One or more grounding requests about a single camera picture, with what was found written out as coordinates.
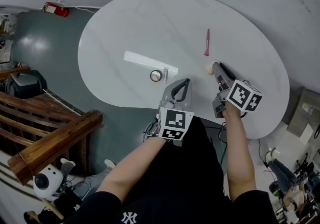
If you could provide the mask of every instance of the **makeup brush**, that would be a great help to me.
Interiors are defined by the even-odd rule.
[[[210,43],[210,29],[207,30],[207,35],[206,35],[206,48],[205,48],[205,51],[204,51],[204,55],[205,56],[208,56],[209,55],[209,43]]]

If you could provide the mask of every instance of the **red fire extinguisher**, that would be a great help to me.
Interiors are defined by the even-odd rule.
[[[52,13],[60,17],[66,18],[69,15],[69,9],[47,2],[43,7],[43,12]]]

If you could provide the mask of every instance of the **white table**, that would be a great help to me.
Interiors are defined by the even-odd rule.
[[[242,119],[248,138],[268,135],[286,110],[289,79],[279,55],[257,27],[217,1],[114,0],[90,19],[78,49],[81,76],[97,98],[120,107],[156,109],[167,85],[150,79],[157,63],[142,65],[145,57],[171,66],[167,85],[190,78],[195,116],[219,124],[224,119],[216,119],[212,108],[219,86],[205,65],[220,61],[248,79],[264,94],[257,110]]]

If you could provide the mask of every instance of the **wooden railing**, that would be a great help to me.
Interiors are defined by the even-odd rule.
[[[77,163],[74,174],[89,170],[89,133],[102,123],[97,110],[79,116],[49,95],[23,100],[0,92],[0,150],[21,184],[61,156]]]

